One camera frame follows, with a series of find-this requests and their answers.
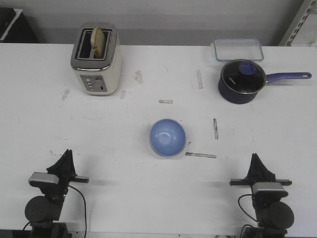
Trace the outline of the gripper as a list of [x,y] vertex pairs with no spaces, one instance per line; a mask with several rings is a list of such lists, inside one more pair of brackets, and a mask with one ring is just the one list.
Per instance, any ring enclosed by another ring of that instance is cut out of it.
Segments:
[[267,206],[274,202],[279,202],[282,198],[288,196],[288,192],[284,187],[290,186],[292,184],[291,180],[247,181],[247,179],[253,179],[256,175],[257,180],[276,180],[275,174],[265,167],[257,153],[253,153],[245,179],[231,179],[229,184],[230,186],[249,186],[254,206]]
[[[69,177],[62,176],[65,174],[65,162],[67,164],[66,167]],[[89,182],[88,177],[78,176],[76,174],[71,149],[67,149],[54,165],[48,167],[47,173],[48,174],[44,174],[42,194],[52,200],[64,200],[68,193],[70,182]]]

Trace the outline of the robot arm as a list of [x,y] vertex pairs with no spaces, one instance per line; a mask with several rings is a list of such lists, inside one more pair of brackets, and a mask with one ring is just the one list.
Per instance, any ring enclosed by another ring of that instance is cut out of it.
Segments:
[[40,189],[42,195],[35,196],[25,207],[25,217],[31,226],[31,238],[71,238],[66,223],[59,222],[63,204],[70,188],[86,200],[82,192],[71,186],[71,182],[88,183],[88,177],[76,174],[72,150],[67,149],[61,158],[45,173],[34,172],[28,179],[32,187]]
[[256,153],[252,154],[248,173],[243,179],[231,179],[231,186],[249,186],[252,206],[256,217],[247,216],[257,226],[245,224],[240,233],[241,238],[283,238],[287,229],[294,224],[294,213],[282,198],[288,196],[285,186],[290,186],[289,179],[276,179]]

